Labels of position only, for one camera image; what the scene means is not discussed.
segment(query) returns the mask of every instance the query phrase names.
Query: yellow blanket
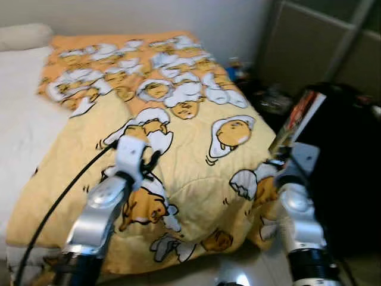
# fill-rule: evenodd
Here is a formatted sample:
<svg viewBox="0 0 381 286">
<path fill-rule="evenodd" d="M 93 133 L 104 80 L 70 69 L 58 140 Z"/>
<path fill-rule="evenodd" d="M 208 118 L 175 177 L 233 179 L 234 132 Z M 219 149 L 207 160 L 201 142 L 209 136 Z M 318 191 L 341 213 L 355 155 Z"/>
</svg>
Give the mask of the yellow blanket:
<svg viewBox="0 0 381 286">
<path fill-rule="evenodd" d="M 269 244 L 275 170 L 262 162 L 274 134 L 191 34 L 57 36 L 52 47 L 39 93 L 73 114 L 22 192 L 9 246 L 25 246 L 79 170 L 124 134 L 161 157 L 115 222 L 104 272 L 153 271 L 233 251 L 246 237 Z M 110 151 L 80 178 L 38 246 L 64 245 L 113 165 Z"/>
</svg>

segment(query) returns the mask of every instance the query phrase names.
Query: white bedsheet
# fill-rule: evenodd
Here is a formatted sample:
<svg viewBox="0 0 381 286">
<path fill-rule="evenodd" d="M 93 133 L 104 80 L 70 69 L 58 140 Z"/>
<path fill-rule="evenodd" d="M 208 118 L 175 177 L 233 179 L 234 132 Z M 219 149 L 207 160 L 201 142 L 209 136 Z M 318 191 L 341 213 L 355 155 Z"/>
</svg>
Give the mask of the white bedsheet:
<svg viewBox="0 0 381 286">
<path fill-rule="evenodd" d="M 36 95 L 50 51 L 43 47 L 0 52 L 0 260 L 5 257 L 7 222 L 20 191 L 70 115 Z"/>
</svg>

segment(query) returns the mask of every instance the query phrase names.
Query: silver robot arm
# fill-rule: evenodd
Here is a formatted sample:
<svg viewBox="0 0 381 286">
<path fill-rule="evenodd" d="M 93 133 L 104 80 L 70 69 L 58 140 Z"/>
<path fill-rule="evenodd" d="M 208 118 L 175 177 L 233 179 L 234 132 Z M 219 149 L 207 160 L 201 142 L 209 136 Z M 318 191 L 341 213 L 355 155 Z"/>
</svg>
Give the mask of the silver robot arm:
<svg viewBox="0 0 381 286">
<path fill-rule="evenodd" d="M 341 285 L 307 191 L 318 154 L 317 147 L 295 143 L 285 168 L 274 179 L 280 194 L 278 224 L 294 286 Z"/>
<path fill-rule="evenodd" d="M 144 174 L 153 169 L 156 162 L 152 161 L 158 159 L 154 153 L 150 164 L 144 165 L 145 147 L 143 141 L 131 136 L 119 139 L 115 174 L 89 192 L 63 248 L 52 286 L 95 285 L 114 232 L 114 221 L 130 193 L 140 187 Z"/>
</svg>

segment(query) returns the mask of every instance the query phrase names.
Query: floor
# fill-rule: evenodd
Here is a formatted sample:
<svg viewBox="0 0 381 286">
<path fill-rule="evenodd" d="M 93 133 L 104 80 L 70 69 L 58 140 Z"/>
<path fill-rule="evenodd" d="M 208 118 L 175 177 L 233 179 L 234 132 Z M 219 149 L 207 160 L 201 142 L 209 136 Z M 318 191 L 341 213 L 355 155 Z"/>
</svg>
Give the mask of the floor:
<svg viewBox="0 0 381 286">
<path fill-rule="evenodd" d="M 243 286 L 288 286 L 291 277 L 286 257 L 278 242 L 266 252 L 246 242 L 232 254 L 200 257 L 144 276 L 117 279 L 102 286 L 215 286 L 219 282 L 237 282 Z"/>
<path fill-rule="evenodd" d="M 359 286 L 381 285 L 381 264 L 377 255 L 347 260 Z M 350 285 L 342 272 L 344 285 Z M 219 282 L 243 286 L 290 286 L 291 276 L 279 238 L 272 248 L 260 252 L 245 242 L 236 252 L 200 257 L 182 265 L 145 275 L 130 275 L 101 286 L 215 286 Z M 0 286 L 8 286 L 7 269 L 0 263 Z"/>
</svg>

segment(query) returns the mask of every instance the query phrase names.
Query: black cable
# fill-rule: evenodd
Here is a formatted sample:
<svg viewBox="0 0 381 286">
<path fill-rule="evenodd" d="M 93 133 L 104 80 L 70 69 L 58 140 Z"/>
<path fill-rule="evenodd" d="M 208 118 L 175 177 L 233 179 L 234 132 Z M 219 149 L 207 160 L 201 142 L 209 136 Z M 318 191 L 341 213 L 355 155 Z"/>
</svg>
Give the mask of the black cable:
<svg viewBox="0 0 381 286">
<path fill-rule="evenodd" d="M 99 154 L 97 154 L 79 173 L 78 175 L 70 182 L 70 184 L 66 187 L 66 189 L 62 192 L 62 194 L 56 199 L 56 201 L 54 202 L 54 204 L 51 206 L 51 208 L 48 210 L 48 212 L 46 213 L 45 217 L 42 219 L 40 225 L 38 226 L 37 230 L 35 231 L 35 234 L 33 234 L 32 236 L 32 239 L 30 240 L 29 244 L 28 244 L 28 247 L 24 253 L 24 256 L 20 262 L 20 266 L 18 267 L 18 270 L 17 270 L 17 274 L 16 274 L 16 278 L 15 278 L 15 281 L 14 281 L 14 285 L 15 286 L 20 286 L 20 283 L 21 283 L 21 278 L 23 276 L 23 271 L 24 271 L 24 268 L 26 266 L 26 262 L 29 258 L 29 254 L 32 250 L 32 248 L 35 246 L 35 243 L 37 241 L 37 238 L 38 236 L 40 235 L 43 227 L 45 226 L 46 222 L 48 221 L 50 215 L 54 212 L 54 210 L 56 209 L 56 207 L 58 206 L 58 204 L 63 200 L 63 198 L 66 196 L 66 194 L 69 192 L 69 190 L 71 189 L 71 187 L 78 181 L 78 179 L 85 173 L 85 171 L 88 170 L 88 168 L 91 167 L 91 165 L 93 165 L 97 159 L 101 158 L 108 150 L 110 150 L 111 148 L 116 148 L 118 144 L 118 141 L 114 141 L 112 144 L 106 146 L 101 152 L 99 152 Z"/>
</svg>

